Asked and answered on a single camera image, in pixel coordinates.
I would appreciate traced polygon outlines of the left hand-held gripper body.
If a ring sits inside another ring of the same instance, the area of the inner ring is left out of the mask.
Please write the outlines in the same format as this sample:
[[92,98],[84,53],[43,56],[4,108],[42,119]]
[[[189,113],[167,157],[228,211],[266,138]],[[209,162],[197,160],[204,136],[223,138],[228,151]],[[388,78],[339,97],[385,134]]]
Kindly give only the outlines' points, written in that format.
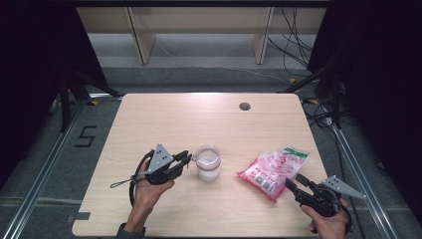
[[145,179],[153,185],[163,184],[178,176],[176,169],[170,169],[171,163],[175,158],[167,151],[167,149],[159,143],[146,167],[146,171],[142,173]]

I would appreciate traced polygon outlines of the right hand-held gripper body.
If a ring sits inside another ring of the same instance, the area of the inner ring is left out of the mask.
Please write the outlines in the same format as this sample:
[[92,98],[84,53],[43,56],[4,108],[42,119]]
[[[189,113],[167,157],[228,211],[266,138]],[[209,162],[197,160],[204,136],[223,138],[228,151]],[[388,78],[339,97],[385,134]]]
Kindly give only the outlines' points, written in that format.
[[295,200],[300,205],[313,208],[323,217],[331,217],[338,212],[342,194],[358,199],[366,198],[364,194],[349,186],[335,175],[324,179],[319,184],[315,183],[315,189],[312,190],[312,194],[301,189],[299,191],[300,194],[295,195]]

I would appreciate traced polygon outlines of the glass jar with beige lid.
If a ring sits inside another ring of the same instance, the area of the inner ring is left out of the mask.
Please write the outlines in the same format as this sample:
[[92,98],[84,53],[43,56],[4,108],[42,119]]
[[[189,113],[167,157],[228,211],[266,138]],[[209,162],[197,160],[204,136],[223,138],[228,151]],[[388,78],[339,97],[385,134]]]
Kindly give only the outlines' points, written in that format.
[[206,182],[216,180],[221,172],[221,157],[219,149],[212,144],[201,146],[193,155],[197,166],[198,177]]

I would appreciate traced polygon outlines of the pink and white plastic bag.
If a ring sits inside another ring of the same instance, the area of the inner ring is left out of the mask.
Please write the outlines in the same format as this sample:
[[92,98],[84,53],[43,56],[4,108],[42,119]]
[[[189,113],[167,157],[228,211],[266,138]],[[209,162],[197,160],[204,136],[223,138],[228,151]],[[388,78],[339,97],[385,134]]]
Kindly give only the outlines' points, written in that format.
[[301,169],[310,154],[294,147],[262,152],[247,169],[237,175],[260,189],[276,202],[285,189],[285,182]]

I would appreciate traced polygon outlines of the person's right hand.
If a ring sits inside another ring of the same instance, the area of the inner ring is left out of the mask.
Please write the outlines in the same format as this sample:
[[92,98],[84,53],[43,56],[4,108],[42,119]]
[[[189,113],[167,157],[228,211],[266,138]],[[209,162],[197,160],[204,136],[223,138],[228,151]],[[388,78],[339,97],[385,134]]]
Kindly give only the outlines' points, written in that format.
[[310,231],[316,231],[319,239],[344,239],[348,216],[343,209],[340,209],[332,217],[323,217],[313,208],[302,205],[302,212],[312,221],[309,224]]

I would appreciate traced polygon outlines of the person's left hand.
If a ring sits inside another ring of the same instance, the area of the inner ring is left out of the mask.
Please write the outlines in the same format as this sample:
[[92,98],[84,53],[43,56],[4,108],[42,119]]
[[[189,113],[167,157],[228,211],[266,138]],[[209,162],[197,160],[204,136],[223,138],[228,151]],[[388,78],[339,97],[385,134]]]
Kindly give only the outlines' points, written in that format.
[[144,175],[136,177],[134,202],[132,209],[135,213],[149,214],[161,195],[174,185],[173,180],[163,184],[150,184]]

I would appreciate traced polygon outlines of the black tripod stand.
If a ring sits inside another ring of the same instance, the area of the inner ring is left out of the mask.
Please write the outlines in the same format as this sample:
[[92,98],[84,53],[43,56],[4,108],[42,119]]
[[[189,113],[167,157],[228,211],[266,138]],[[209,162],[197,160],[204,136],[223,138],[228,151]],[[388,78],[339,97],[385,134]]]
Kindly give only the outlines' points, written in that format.
[[334,67],[325,66],[311,75],[305,77],[299,83],[292,85],[286,90],[279,91],[279,94],[291,94],[308,85],[314,80],[319,80],[316,87],[316,94],[319,97],[324,97],[330,94],[332,105],[329,115],[335,126],[341,127],[340,124],[340,79],[339,74]]
[[123,94],[110,88],[107,83],[101,83],[78,71],[64,72],[59,80],[59,93],[62,112],[62,128],[64,132],[71,123],[71,110],[69,93],[72,93],[77,101],[87,101],[90,94],[86,85],[93,86],[112,97],[123,97]]

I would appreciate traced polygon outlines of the black tape strip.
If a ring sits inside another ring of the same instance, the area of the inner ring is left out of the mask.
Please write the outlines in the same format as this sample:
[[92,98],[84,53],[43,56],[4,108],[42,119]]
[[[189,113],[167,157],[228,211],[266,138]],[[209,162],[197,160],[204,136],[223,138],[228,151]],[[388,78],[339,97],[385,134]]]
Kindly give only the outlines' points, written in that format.
[[71,223],[76,220],[89,220],[91,212],[78,212],[76,214],[69,215],[67,217],[67,222]]

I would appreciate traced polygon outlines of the black curtain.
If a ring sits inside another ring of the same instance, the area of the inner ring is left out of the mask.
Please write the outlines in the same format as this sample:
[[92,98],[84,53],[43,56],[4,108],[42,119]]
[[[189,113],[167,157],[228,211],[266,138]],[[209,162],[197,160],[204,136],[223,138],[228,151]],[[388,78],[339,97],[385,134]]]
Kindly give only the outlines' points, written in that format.
[[422,0],[330,0],[309,69],[341,41],[352,114],[422,224]]
[[33,142],[66,71],[106,83],[77,9],[0,0],[0,188]]

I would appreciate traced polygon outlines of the aluminium floor rail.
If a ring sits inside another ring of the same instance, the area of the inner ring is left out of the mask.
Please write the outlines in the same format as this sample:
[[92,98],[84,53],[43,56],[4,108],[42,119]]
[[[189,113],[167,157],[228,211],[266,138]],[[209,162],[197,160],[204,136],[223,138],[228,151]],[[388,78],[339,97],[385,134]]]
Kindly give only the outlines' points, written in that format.
[[29,191],[23,197],[16,213],[5,231],[0,235],[0,239],[18,239],[21,235],[85,105],[85,102],[76,102],[75,107],[71,112],[71,118],[69,119],[68,124],[61,129],[52,149],[44,161],[43,166],[39,170],[37,177],[31,184]]
[[379,197],[371,187],[368,178],[364,175],[364,171],[359,165],[344,133],[337,127],[332,118],[327,118],[325,121],[328,124],[328,128],[333,133],[334,139],[336,140],[335,145],[339,150],[339,164],[342,178],[345,178],[344,166],[346,165],[355,185],[364,195],[363,201],[381,235],[381,238],[398,239],[398,234],[394,229],[389,216],[381,205]]

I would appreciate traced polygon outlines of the light wooden furniture frame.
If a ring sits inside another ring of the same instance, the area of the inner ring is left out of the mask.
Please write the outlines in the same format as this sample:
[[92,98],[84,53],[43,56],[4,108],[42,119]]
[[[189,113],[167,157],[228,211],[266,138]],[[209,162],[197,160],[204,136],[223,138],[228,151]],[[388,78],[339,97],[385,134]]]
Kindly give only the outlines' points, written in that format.
[[89,33],[132,36],[139,62],[148,63],[158,34],[249,34],[255,61],[264,63],[268,36],[318,33],[325,10],[300,7],[79,7]]

